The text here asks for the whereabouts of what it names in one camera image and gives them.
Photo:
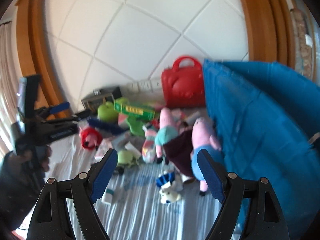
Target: pink pig plush toy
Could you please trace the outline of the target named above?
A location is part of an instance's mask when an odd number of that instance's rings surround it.
[[[209,125],[203,117],[196,120],[192,130],[192,145],[193,152],[191,153],[191,167],[192,172],[197,180],[200,181],[200,195],[205,196],[205,192],[208,190],[208,185],[204,180],[202,172],[198,166],[197,156],[200,150],[205,149],[215,162],[219,162],[224,165],[224,158],[221,152],[221,145],[213,130],[210,131]]]
[[[160,129],[155,138],[157,163],[162,162],[162,146],[179,135],[177,124],[172,116],[171,110],[163,108],[160,112]]]

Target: green apple toy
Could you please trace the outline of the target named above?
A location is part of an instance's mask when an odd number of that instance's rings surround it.
[[[117,122],[118,115],[112,102],[106,101],[98,107],[98,118],[103,122]]]

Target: white curtain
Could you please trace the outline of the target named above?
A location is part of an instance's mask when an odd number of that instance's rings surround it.
[[[0,159],[12,150],[10,125],[16,120],[18,78],[11,47],[11,22],[0,25]]]

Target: blue tarp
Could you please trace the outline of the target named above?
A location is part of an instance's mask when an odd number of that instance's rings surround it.
[[[236,68],[282,104],[231,71]],[[292,110],[291,116],[283,109],[287,106],[290,110],[300,104],[305,104],[305,108],[315,105],[308,97],[299,101],[298,95],[306,91],[299,92],[289,85],[306,79],[283,68],[279,67],[281,73],[277,74],[275,64],[205,60],[203,72],[207,111],[217,122],[227,171],[236,172],[244,179],[267,177],[283,209],[290,237],[295,239],[307,230],[320,209],[320,157],[308,143],[309,137],[301,129],[302,125],[297,125],[293,118],[297,116],[303,123],[299,111],[304,108]],[[307,84],[301,83],[301,86],[308,89]],[[316,116],[320,108],[304,111],[309,114],[308,120],[314,123],[320,120],[320,116]],[[304,127],[310,129],[310,133],[316,130],[314,124]],[[238,220],[242,225],[247,209],[246,202]]]

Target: person's arm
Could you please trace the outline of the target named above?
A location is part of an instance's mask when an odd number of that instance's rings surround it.
[[[51,149],[48,147],[47,158],[42,162],[44,171],[49,170],[50,155]],[[29,178],[21,168],[21,164],[31,157],[31,152],[26,152],[24,156],[8,153],[0,167],[0,226],[6,226],[9,231],[22,224],[40,195],[40,191],[30,187]]]

